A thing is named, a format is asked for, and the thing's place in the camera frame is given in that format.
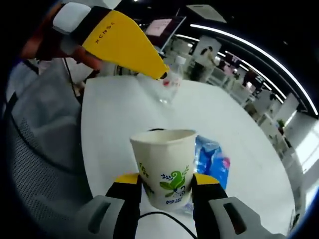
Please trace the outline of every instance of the table surface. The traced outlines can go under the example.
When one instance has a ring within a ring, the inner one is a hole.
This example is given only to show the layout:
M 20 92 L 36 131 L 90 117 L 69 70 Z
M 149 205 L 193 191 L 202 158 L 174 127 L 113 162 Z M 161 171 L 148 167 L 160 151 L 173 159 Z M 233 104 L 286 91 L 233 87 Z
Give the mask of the table surface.
M 117 176 L 138 171 L 131 135 L 152 128 L 194 129 L 218 141 L 230 158 L 227 195 L 257 212 L 270 232 L 286 235 L 295 208 L 293 194 L 278 155 L 257 124 L 219 87 L 185 80 L 172 105 L 164 105 L 155 97 L 159 86 L 158 81 L 133 76 L 87 81 L 81 133 L 93 196 L 105 195 Z M 143 194 L 141 213 L 149 211 L 157 209 Z M 191 217 L 172 215 L 196 233 Z M 171 237 L 171 219 L 152 215 L 141 221 L 137 238 L 150 233 Z M 174 230 L 179 238 L 190 238 L 180 226 Z

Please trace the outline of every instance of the human hand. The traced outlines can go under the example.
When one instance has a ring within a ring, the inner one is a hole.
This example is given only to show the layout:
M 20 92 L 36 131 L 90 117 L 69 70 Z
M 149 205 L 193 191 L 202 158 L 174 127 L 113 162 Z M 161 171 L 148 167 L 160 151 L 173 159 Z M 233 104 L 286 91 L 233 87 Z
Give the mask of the human hand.
M 52 29 L 52 21 L 60 10 L 61 4 L 56 4 L 45 16 L 39 28 L 24 45 L 20 57 L 22 59 L 37 58 L 39 60 L 51 60 L 59 57 L 72 57 L 77 62 L 82 62 L 94 70 L 99 70 L 102 65 L 100 59 L 88 54 L 82 46 L 78 46 L 71 55 L 60 50 L 60 42 L 63 34 Z

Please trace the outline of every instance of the water bottle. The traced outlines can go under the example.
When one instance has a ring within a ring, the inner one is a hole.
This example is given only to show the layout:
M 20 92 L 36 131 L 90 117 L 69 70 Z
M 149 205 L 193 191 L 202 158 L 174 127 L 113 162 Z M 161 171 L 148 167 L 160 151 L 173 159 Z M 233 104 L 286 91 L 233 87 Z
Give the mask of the water bottle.
M 186 59 L 181 56 L 176 56 L 175 62 L 170 65 L 170 71 L 167 77 L 162 81 L 162 92 L 159 95 L 159 101 L 164 104 L 171 103 L 175 97 L 180 83 L 183 79 L 183 64 Z

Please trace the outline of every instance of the cup rim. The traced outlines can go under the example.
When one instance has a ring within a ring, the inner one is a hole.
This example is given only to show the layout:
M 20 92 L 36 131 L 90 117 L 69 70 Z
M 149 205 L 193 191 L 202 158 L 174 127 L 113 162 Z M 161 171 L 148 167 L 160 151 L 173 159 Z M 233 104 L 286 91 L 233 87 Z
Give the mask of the cup rim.
M 184 131 L 184 132 L 187 132 L 189 133 L 189 135 L 187 135 L 186 137 L 183 137 L 183 138 L 179 138 L 179 139 L 173 139 L 173 140 L 170 140 L 170 141 L 166 141 L 166 142 L 146 142 L 146 141 L 141 141 L 141 140 L 138 140 L 137 137 L 139 136 L 142 136 L 142 135 L 147 135 L 147 134 L 151 134 L 151 133 L 154 133 L 154 131 L 147 131 L 147 132 L 141 132 L 141 133 L 137 133 L 137 134 L 134 134 L 133 136 L 130 137 L 130 142 L 138 142 L 138 143 L 141 143 L 141 144 L 152 144 L 152 145 L 164 145 L 164 144 L 167 144 L 167 143 L 179 143 L 181 142 L 182 140 L 185 140 L 186 138 L 190 138 L 190 137 L 193 137 L 193 136 L 197 136 L 197 133 L 195 130 L 192 130 L 192 129 L 165 129 L 165 130 L 157 130 L 157 132 L 162 132 L 162 133 L 165 133 L 165 132 L 168 132 L 168 131 Z

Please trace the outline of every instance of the paper cup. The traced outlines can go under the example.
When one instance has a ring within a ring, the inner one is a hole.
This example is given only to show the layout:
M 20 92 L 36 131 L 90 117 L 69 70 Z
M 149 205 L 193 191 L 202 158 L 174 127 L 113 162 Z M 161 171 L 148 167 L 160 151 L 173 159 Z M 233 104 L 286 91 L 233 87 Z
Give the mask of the paper cup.
M 196 132 L 161 130 L 130 138 L 135 160 L 150 203 L 171 211 L 190 198 Z

